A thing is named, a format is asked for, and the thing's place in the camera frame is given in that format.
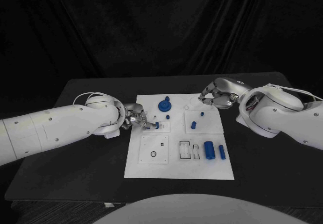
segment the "white paper mat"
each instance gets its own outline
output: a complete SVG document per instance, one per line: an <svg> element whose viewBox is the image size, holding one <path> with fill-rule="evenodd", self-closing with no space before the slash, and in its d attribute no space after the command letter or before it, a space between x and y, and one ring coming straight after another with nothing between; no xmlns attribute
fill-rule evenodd
<svg viewBox="0 0 323 224"><path fill-rule="evenodd" d="M171 109L167 112L158 110L158 102L164 100L164 97L170 97ZM225 144L225 138L222 133L222 123L219 111L213 106L204 105L197 100L199 94L170 94L170 95L138 95L137 103L142 105L147 121L148 122L170 122L170 132L144 132L141 127L132 126L131 128L131 139L129 148L127 156L127 164L124 170L125 178L166 178L166 179L215 179L215 180L233 180L233 173L230 167L230 159L228 148ZM190 121L184 124L184 112L186 120L196 119L196 127L199 127L196 132L186 133L186 126L190 125ZM164 164L141 164L140 157L142 157L141 150L141 136L142 135L164 135L168 138L168 158ZM190 147L199 145L200 160L180 160L179 153L179 143L180 141L189 141ZM213 142L215 149L215 159L207 160L204 156L203 143L206 141ZM223 145L226 159L220 159L219 145Z"/></svg>

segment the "black table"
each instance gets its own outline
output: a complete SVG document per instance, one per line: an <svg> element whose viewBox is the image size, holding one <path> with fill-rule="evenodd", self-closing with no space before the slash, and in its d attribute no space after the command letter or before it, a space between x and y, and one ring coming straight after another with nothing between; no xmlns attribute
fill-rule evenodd
<svg viewBox="0 0 323 224"><path fill-rule="evenodd" d="M230 77L252 87L290 86L281 73L180 77L73 79L56 107L70 105L85 92L104 92L121 102L140 94L199 93L216 77ZM229 196L266 206L323 207L323 151L298 144L284 133L256 135L236 121L238 105L220 110L233 181L122 178L129 130L117 138L86 139L29 156L5 193L7 200L131 203L144 198L199 193Z"/></svg>

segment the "small blue cylinder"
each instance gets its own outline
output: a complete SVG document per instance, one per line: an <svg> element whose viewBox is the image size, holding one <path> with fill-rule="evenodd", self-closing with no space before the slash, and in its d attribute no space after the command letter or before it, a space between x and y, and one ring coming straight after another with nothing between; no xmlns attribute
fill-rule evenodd
<svg viewBox="0 0 323 224"><path fill-rule="evenodd" d="M207 160L213 160L215 159L215 152L213 152L213 143L210 141L206 141L203 143L203 147L204 147L204 155L206 155L206 159Z"/></svg>
<svg viewBox="0 0 323 224"><path fill-rule="evenodd" d="M196 128L196 122L194 122L194 121L191 122L191 126L190 126L190 128L191 128L191 129Z"/></svg>
<svg viewBox="0 0 323 224"><path fill-rule="evenodd" d="M223 145L219 145L220 159L225 160Z"/></svg>

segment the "floor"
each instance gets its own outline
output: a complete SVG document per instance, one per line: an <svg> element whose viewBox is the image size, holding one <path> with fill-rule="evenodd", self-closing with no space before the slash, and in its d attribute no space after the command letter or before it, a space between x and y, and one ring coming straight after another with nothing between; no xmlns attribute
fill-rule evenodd
<svg viewBox="0 0 323 224"><path fill-rule="evenodd" d="M11 210L18 216L16 224L92 224L122 206L105 208L102 203L14 201ZM308 224L323 223L323 209L271 208Z"/></svg>

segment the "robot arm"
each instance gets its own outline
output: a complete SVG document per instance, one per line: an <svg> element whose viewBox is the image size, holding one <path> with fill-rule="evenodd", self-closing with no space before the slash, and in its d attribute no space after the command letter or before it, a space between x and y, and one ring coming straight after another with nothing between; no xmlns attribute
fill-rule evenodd
<svg viewBox="0 0 323 224"><path fill-rule="evenodd" d="M213 99L204 98L207 93L212 93ZM241 81L228 78L215 79L199 100L220 109L228 109L238 102L241 114L236 121L255 133L272 138L282 131L301 144L323 150L323 101L303 104L279 86L268 84L252 89Z"/></svg>
<svg viewBox="0 0 323 224"><path fill-rule="evenodd" d="M0 165L91 134L117 137L119 127L128 129L134 124L155 128L145 121L142 106L131 105L127 108L114 97L101 95L88 98L85 106L73 104L0 120Z"/></svg>

